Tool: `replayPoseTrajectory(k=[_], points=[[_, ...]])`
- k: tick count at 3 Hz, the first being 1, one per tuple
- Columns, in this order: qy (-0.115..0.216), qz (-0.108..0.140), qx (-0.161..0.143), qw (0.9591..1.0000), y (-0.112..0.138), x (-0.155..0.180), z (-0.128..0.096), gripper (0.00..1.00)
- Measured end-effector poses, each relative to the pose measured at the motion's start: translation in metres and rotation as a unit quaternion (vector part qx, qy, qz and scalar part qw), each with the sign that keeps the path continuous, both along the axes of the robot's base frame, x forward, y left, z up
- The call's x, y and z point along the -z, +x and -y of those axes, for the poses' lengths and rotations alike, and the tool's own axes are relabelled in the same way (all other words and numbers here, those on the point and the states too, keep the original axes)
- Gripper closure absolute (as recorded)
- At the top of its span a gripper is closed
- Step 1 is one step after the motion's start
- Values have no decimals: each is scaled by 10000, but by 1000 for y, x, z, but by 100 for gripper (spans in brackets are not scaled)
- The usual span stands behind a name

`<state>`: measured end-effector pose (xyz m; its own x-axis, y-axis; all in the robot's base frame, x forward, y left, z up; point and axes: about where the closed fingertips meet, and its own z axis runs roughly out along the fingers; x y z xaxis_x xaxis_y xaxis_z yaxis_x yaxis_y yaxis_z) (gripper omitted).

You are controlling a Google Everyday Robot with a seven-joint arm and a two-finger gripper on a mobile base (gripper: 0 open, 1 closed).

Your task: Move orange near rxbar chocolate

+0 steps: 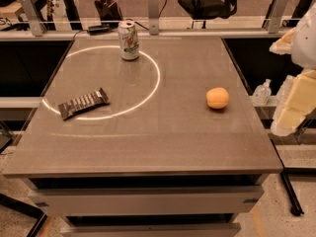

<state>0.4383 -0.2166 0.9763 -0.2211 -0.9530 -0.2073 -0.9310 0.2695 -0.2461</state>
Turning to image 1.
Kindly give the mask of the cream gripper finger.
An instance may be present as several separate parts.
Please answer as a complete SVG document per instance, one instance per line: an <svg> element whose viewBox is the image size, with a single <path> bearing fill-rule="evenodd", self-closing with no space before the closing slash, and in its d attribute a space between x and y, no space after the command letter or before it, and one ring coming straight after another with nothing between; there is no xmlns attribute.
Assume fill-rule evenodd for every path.
<svg viewBox="0 0 316 237"><path fill-rule="evenodd" d="M288 136L294 133L315 109L316 70L304 69L294 77L285 102L280 103L276 100L276 110L271 125L272 134Z"/></svg>
<svg viewBox="0 0 316 237"><path fill-rule="evenodd" d="M292 39L295 32L295 28L292 28L288 32L286 32L280 39L275 41L270 46L270 52L284 55L292 53Z"/></svg>

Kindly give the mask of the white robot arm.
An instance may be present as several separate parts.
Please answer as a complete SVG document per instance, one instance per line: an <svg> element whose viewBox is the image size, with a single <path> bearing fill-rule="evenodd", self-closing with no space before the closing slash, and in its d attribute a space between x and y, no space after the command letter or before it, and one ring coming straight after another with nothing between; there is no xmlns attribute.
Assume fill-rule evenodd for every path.
<svg viewBox="0 0 316 237"><path fill-rule="evenodd" d="M289 54L291 61L303 68L297 76L287 76L276 93L271 131L288 136L316 109L316 4L271 45L270 51Z"/></svg>

